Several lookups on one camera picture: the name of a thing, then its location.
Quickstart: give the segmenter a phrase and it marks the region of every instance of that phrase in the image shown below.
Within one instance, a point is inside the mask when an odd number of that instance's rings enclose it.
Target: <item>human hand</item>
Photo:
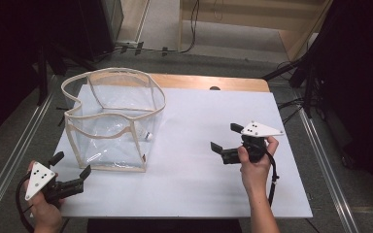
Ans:
[[[274,137],[267,137],[267,150],[274,155],[278,141]],[[266,196],[266,180],[271,163],[268,156],[264,155],[257,163],[250,161],[250,156],[244,147],[238,148],[238,157],[241,161],[242,182],[247,194],[251,196]]]
[[[31,161],[28,171],[32,170],[35,161]],[[59,232],[62,225],[62,216],[56,206],[49,204],[45,200],[44,193],[41,191],[33,196],[29,201],[31,212],[35,218],[35,232]]]

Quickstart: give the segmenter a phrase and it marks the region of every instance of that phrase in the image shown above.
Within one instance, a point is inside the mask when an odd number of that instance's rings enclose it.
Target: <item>white tabletop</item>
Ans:
[[[165,88],[167,106],[146,173],[93,170],[84,193],[68,197],[61,208],[70,217],[247,217],[250,206],[241,182],[240,164],[223,165],[210,142],[237,148],[241,135],[230,123],[251,120],[282,129],[272,93]],[[275,217],[312,217],[288,143],[277,136],[275,154],[280,178],[272,211]],[[81,173],[66,134],[56,152],[65,158],[51,169],[59,181]],[[269,192],[270,177],[267,183]]]

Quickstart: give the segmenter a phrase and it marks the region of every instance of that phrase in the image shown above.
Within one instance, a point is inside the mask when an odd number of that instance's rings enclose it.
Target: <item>clear plastic bag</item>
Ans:
[[[65,130],[79,166],[145,172],[165,94],[143,72],[109,68],[66,80]]]

